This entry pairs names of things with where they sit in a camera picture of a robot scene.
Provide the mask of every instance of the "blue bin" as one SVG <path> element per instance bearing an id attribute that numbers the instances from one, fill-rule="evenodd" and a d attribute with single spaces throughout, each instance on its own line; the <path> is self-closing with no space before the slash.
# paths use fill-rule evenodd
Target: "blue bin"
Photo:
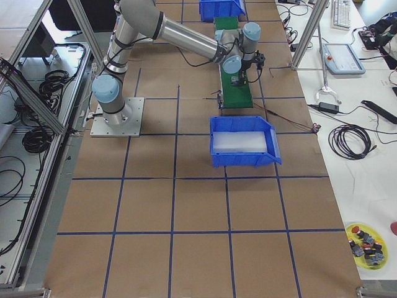
<path id="1" fill-rule="evenodd" d="M 211 117 L 210 152 L 214 167 L 261 166 L 282 164 L 274 126 L 260 116 Z M 267 152 L 216 152 L 213 148 L 214 132 L 264 132 Z"/>
<path id="2" fill-rule="evenodd" d="M 213 22 L 214 17 L 238 17 L 246 14 L 241 0 L 200 0 L 201 21 Z"/>

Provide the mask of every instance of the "red object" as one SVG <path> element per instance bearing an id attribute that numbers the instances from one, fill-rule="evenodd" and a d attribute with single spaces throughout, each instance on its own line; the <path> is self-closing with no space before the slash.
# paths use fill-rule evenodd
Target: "red object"
<path id="1" fill-rule="evenodd" d="M 352 232 L 353 233 L 358 233 L 360 231 L 360 227 L 358 225 L 356 225 L 354 228 L 352 228 Z"/>
<path id="2" fill-rule="evenodd" d="M 393 223 L 390 225 L 390 229 L 391 229 L 391 231 L 393 232 L 393 234 L 395 234 L 395 235 L 397 236 L 397 222 L 393 222 Z"/>

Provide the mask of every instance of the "green conveyor belt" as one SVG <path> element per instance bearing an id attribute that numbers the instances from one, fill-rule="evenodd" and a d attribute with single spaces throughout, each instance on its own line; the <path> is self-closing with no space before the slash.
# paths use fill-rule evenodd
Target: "green conveyor belt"
<path id="1" fill-rule="evenodd" d="M 238 28 L 237 17 L 216 17 L 216 30 L 231 30 Z M 242 109 L 253 107 L 252 95 L 249 84 L 243 86 L 233 86 L 231 78 L 238 76 L 238 73 L 225 73 L 221 67 L 221 83 L 223 91 L 223 108 L 224 109 Z"/>

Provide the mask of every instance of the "white keyboard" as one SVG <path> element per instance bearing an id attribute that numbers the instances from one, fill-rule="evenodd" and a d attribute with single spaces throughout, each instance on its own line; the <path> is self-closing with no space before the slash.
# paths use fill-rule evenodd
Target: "white keyboard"
<path id="1" fill-rule="evenodd" d="M 350 30 L 351 0 L 331 0 L 331 27 Z"/>

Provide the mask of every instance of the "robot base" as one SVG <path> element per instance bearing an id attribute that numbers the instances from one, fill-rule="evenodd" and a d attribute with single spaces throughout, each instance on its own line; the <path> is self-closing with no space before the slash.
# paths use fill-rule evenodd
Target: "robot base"
<path id="1" fill-rule="evenodd" d="M 98 117 L 94 119 L 90 135 L 92 137 L 139 137 L 145 99 L 143 97 L 128 97 L 125 102 L 132 109 L 132 117 L 126 123 L 111 126 L 102 117 Z M 96 113 L 102 113 L 100 106 Z"/>

